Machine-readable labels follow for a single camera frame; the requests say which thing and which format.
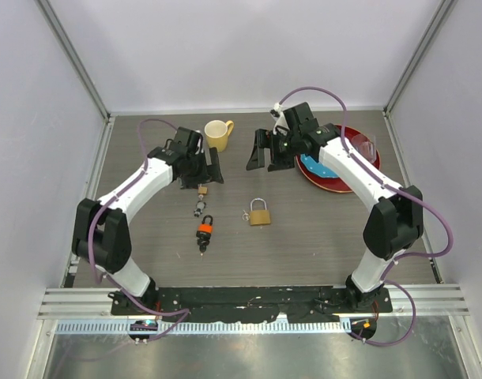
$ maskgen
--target mug handle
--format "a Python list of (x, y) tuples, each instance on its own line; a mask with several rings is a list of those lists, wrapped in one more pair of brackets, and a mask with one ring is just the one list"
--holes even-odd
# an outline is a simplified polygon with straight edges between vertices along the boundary
[(229, 120), (225, 123), (227, 125), (227, 137), (231, 135), (232, 130), (234, 129), (234, 122)]

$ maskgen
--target yellow mug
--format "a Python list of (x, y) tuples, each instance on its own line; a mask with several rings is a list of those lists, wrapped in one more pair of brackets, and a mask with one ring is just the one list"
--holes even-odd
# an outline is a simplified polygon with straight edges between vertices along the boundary
[(234, 129), (234, 122), (223, 122), (220, 120), (210, 121), (204, 127), (204, 133), (208, 146), (210, 148), (217, 148), (218, 152), (222, 152), (227, 148), (227, 139)]

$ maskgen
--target blue plate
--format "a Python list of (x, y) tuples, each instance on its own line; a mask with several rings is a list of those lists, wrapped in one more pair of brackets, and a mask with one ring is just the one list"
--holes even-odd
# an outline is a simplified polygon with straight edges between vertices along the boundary
[(300, 159), (309, 172), (319, 176), (320, 178), (339, 178), (339, 176), (337, 176), (334, 171), (332, 171), (330, 168), (325, 167), (323, 164), (315, 162), (315, 160), (310, 156), (302, 154)]

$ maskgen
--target orange padlock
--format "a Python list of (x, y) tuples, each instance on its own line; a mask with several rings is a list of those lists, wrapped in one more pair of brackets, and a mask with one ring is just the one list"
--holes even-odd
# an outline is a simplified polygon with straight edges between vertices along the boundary
[(209, 245), (211, 234), (213, 233), (213, 218), (210, 215), (204, 216), (201, 225), (196, 233), (197, 244), (199, 245), (199, 251), (202, 254), (206, 251), (206, 247)]

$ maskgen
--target black mounting plate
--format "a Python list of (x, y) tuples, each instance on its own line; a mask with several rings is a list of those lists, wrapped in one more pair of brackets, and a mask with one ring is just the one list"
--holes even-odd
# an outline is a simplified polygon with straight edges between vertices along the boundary
[[(166, 287), (159, 289), (162, 312), (190, 310), (185, 322), (261, 323), (286, 313), (290, 323), (337, 321), (338, 313), (372, 313), (372, 308), (352, 310), (345, 302), (344, 287)], [(375, 298), (379, 313), (392, 312), (389, 291), (382, 288)], [(126, 316), (130, 309), (114, 302), (111, 314)], [(176, 321), (178, 317), (164, 317)]]

